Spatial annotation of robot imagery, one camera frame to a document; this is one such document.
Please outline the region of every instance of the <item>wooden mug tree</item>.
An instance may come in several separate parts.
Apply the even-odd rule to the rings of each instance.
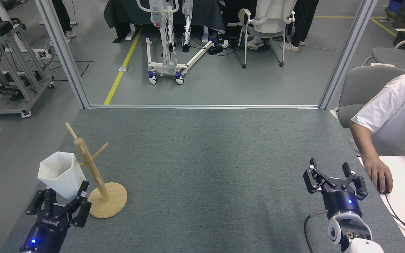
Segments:
[[[74,137],[74,145],[84,160],[84,162],[79,165],[87,166],[93,181],[97,186],[88,197],[88,201],[92,203],[90,214],[96,218],[109,218],[114,216],[119,213],[126,204],[127,191],[124,186],[119,183],[104,183],[94,162],[94,159],[109,145],[109,143],[106,142],[106,144],[104,144],[98,152],[92,156],[85,145],[84,139],[77,137],[68,122],[66,122],[65,125]]]

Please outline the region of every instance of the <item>white sneaker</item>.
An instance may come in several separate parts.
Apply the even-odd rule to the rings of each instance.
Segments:
[[[288,43],[288,42],[285,43],[285,49],[291,50],[291,51],[296,51],[296,52],[299,51],[299,47],[293,46],[291,43]]]
[[[65,41],[66,41],[67,43],[70,43],[71,40],[70,40],[70,39],[66,39]]]
[[[262,39],[257,44],[252,43],[252,41],[246,43],[246,47],[251,50],[257,50],[263,45],[265,45],[265,42]]]
[[[73,37],[76,37],[76,34],[73,31],[68,31],[68,32],[66,32],[66,36],[68,38],[73,38]]]

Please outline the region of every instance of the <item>white plastic container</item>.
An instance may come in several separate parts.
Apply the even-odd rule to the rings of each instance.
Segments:
[[[55,152],[40,162],[37,178],[67,200],[77,195],[84,173],[73,153]]]

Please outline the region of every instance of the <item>metal cart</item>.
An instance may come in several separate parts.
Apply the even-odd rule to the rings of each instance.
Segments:
[[[27,49],[29,57],[32,59],[31,64],[34,64],[35,70],[38,75],[33,72],[34,69],[29,66],[26,59],[23,56],[23,53],[18,48],[18,45],[15,41],[15,36],[17,36],[23,45]],[[2,45],[6,45],[11,49],[13,59],[7,57],[2,50]],[[24,96],[24,99],[18,101],[10,101],[8,96],[0,95],[0,113],[20,113],[22,118],[31,116],[31,108],[37,102],[38,98],[45,91],[46,88],[54,88],[54,83],[52,82],[52,76],[46,75],[43,71],[42,66],[40,66],[37,59],[39,56],[37,53],[34,53],[29,43],[27,43],[26,37],[21,31],[21,26],[16,24],[13,26],[13,29],[7,34],[0,37],[0,57],[2,62],[7,67],[10,75],[13,77],[14,82],[16,83],[16,88],[18,88]],[[19,77],[18,68],[15,61],[21,66],[22,72],[27,77],[27,80],[30,83],[30,87],[26,87],[24,82]],[[8,80],[2,73],[0,69],[0,82],[1,85],[9,85]]]

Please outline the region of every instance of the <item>hand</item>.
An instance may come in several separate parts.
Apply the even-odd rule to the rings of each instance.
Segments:
[[[387,190],[391,192],[393,189],[393,178],[388,166],[385,165],[379,159],[379,157],[362,157],[362,161],[364,162],[365,171],[367,171],[368,176],[374,184],[374,187],[376,187],[376,189],[379,189],[381,193],[383,193],[387,185]]]

